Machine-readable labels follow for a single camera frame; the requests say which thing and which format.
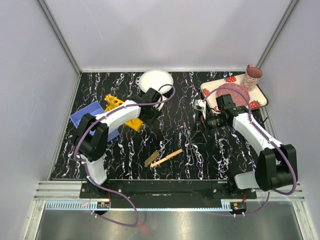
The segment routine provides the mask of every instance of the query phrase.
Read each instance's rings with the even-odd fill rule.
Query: metallic floor
[[[248,203],[248,212],[257,209]],[[133,223],[132,211],[105,214]],[[139,227],[128,228],[94,218],[86,211],[45,210],[37,240],[301,240],[289,202],[269,202],[254,216],[224,217],[212,212],[140,211]]]

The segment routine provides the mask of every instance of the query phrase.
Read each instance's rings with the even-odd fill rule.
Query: strawberry print tray
[[[223,78],[220,80],[214,80],[214,81],[208,81],[203,84],[201,84],[201,92],[203,96],[208,95],[212,90],[220,87],[223,84],[227,83],[233,83],[240,85],[240,82],[242,78],[244,77],[244,74],[238,75],[238,76],[230,76],[227,78]],[[262,90],[259,88],[259,86],[256,86],[254,90],[249,91],[250,96],[250,106],[252,109],[258,109],[262,108],[266,105],[268,105],[268,99],[266,98],[265,94],[262,92]],[[206,100],[206,103],[208,104],[210,110],[212,113],[220,113],[220,110],[217,106],[217,92],[212,93]]]

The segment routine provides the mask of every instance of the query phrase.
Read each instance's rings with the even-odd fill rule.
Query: yellow container
[[[111,109],[114,109],[124,103],[120,99],[118,99],[110,94],[105,96],[104,100],[109,103],[106,105],[106,109],[104,110],[105,112],[108,112]],[[124,124],[138,132],[143,123],[144,122],[141,121],[139,118],[135,118],[135,119],[132,119],[130,121],[125,122]]]

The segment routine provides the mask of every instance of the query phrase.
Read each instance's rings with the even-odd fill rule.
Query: blue bin
[[[79,123],[81,121],[81,118],[85,114],[91,114],[92,116],[98,115],[98,114],[103,114],[105,111],[104,109],[100,106],[98,101],[95,101],[88,106],[85,106],[81,110],[75,112],[74,114],[70,115],[70,119],[77,128],[79,126]],[[109,133],[108,135],[108,142],[111,141],[112,139],[118,137],[120,135],[118,129],[113,130],[112,132]]]

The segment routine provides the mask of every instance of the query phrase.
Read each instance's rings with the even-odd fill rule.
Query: patterned mug
[[[252,64],[246,66],[245,74],[240,85],[247,91],[252,91],[255,89],[260,78],[262,77],[262,71],[254,67]]]

